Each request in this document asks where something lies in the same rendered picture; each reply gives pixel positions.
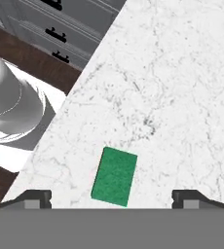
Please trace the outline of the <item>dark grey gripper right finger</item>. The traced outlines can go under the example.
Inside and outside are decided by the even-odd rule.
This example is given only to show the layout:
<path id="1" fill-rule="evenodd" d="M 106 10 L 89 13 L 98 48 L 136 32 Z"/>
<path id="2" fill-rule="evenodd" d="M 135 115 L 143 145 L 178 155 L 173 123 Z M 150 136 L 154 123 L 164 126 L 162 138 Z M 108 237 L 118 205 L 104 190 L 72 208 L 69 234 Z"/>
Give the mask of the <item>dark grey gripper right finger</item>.
<path id="1" fill-rule="evenodd" d="M 198 190 L 173 190 L 172 209 L 224 208 L 224 203 L 207 198 Z"/>

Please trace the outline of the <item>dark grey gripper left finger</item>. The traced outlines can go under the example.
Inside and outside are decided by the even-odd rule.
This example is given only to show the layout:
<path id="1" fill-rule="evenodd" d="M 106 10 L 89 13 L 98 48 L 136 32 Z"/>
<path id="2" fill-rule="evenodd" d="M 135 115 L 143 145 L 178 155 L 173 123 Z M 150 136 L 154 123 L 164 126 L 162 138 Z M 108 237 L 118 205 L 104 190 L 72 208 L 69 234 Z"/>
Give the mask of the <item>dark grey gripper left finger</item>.
<path id="1" fill-rule="evenodd" d="M 0 203 L 0 209 L 51 209 L 51 190 L 26 190 L 15 199 Z"/>

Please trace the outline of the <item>green rectangular sponge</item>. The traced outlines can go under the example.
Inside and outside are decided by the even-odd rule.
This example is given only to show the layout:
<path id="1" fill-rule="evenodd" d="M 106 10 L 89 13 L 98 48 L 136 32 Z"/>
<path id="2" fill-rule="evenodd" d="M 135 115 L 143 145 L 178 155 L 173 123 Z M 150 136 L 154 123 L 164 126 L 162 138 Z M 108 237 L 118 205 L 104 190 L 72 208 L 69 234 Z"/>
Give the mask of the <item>green rectangular sponge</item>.
<path id="1" fill-rule="evenodd" d="M 94 178 L 91 197 L 126 207 L 136 162 L 137 155 L 104 147 Z"/>

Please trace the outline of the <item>grey drawer front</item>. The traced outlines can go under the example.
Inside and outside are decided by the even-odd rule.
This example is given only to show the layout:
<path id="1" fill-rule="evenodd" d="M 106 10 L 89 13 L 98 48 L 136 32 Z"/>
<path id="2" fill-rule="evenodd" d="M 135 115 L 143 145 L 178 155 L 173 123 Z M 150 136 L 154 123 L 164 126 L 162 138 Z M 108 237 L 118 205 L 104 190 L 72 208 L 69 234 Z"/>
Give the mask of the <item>grey drawer front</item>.
<path id="1" fill-rule="evenodd" d="M 41 0 L 25 0 L 44 10 L 55 12 L 59 17 L 69 18 L 76 23 L 105 33 L 115 17 L 123 8 L 126 0 L 61 0 L 62 10 L 56 10 Z"/>
<path id="2" fill-rule="evenodd" d="M 11 0 L 13 18 L 45 33 L 71 51 L 89 57 L 103 39 L 114 17 L 93 0 Z"/>
<path id="3" fill-rule="evenodd" d="M 64 57 L 68 55 L 69 63 L 67 64 L 80 71 L 86 67 L 91 58 L 88 53 L 83 53 L 76 47 L 59 41 L 47 34 L 42 28 L 28 21 L 17 20 L 15 18 L 11 18 L 11 21 L 15 30 L 14 34 L 22 41 L 48 55 L 52 55 L 52 52 L 56 53 L 57 51 Z"/>

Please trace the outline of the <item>white rounded pedestal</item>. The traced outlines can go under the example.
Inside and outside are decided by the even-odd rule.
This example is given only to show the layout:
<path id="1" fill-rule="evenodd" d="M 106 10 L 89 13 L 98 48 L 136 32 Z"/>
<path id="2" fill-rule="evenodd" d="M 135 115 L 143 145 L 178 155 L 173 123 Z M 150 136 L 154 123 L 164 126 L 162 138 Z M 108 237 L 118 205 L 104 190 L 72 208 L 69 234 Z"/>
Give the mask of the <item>white rounded pedestal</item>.
<path id="1" fill-rule="evenodd" d="M 0 57 L 0 167 L 22 170 L 65 93 Z"/>

